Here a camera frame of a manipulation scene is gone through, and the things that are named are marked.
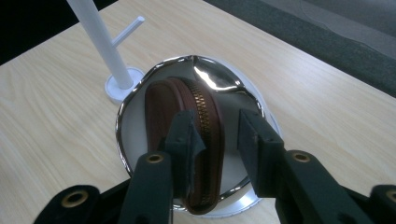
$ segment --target zipper teeth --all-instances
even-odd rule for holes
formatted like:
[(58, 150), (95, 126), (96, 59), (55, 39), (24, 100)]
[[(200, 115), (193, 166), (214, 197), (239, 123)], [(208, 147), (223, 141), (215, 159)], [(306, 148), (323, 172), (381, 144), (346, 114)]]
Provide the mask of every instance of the zipper teeth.
[[(209, 113), (206, 108), (205, 98), (202, 95), (201, 91), (193, 82), (184, 78), (183, 78), (183, 82), (191, 91), (197, 106), (199, 122), (201, 125), (201, 129), (200, 129), (201, 137), (205, 142), (206, 147), (210, 147), (211, 146), (210, 121), (209, 121)], [(206, 174), (207, 173), (206, 171), (210, 169), (209, 160), (203, 160), (203, 163), (204, 163), (203, 164), (204, 174)], [(210, 175), (204, 175), (204, 183), (210, 183)], [(210, 202), (210, 188), (204, 188), (201, 204), (205, 204), (209, 202)]]

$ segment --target white pole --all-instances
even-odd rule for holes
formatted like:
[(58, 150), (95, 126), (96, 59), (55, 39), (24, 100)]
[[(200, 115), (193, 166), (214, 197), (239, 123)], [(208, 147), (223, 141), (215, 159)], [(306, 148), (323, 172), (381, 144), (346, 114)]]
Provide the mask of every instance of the white pole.
[(100, 18), (93, 1), (67, 0), (67, 3), (73, 9), (91, 41), (104, 59), (119, 88), (122, 90), (131, 88), (134, 82), (129, 76), (116, 46), (112, 44), (110, 33)]
[(118, 46), (128, 35), (130, 35), (139, 25), (145, 21), (145, 18), (139, 16), (131, 24), (129, 24), (116, 38), (113, 39), (114, 48)]

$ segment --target brown zipper pouch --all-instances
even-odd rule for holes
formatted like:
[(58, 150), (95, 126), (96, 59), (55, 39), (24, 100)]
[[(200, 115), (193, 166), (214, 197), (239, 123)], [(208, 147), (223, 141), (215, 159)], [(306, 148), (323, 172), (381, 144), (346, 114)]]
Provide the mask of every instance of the brown zipper pouch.
[(223, 125), (211, 90), (195, 80), (168, 77), (148, 86), (145, 110), (148, 151), (158, 149), (176, 113), (183, 110), (194, 112), (194, 124), (206, 150), (195, 159), (193, 187), (182, 202), (194, 215), (208, 213), (219, 201), (224, 156)]

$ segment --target wooden table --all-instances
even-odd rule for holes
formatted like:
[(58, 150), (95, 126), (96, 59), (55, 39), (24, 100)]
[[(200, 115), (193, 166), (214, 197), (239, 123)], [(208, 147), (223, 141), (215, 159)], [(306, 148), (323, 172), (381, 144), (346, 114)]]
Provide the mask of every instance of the wooden table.
[[(147, 72), (188, 54), (222, 59), (259, 88), (286, 149), (317, 156), (340, 184), (368, 195), (396, 184), (396, 100), (251, 25), (197, 0), (120, 0), (101, 11), (115, 36), (147, 20), (119, 51)], [(118, 106), (104, 62), (78, 24), (0, 67), (0, 222), (31, 223), (59, 191), (101, 191), (129, 176), (115, 139)], [(277, 223), (274, 200), (241, 215), (175, 223)]]

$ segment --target round mirror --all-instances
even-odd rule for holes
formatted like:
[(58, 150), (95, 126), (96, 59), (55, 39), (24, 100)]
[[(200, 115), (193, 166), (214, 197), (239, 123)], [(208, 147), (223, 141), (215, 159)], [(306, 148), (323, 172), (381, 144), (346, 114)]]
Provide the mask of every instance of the round mirror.
[[(252, 83), (227, 63), (202, 56), (183, 56), (155, 65), (120, 106), (116, 137), (120, 156), (131, 175), (137, 159), (148, 152), (145, 123), (145, 91), (147, 86), (167, 77), (186, 77), (201, 81), (213, 91), (224, 121), (225, 151), (220, 200), (215, 209), (201, 217), (228, 217), (238, 214), (259, 201), (237, 150), (238, 118), (241, 108), (256, 111), (280, 135), (275, 118)], [(175, 210), (185, 210), (174, 200)]]

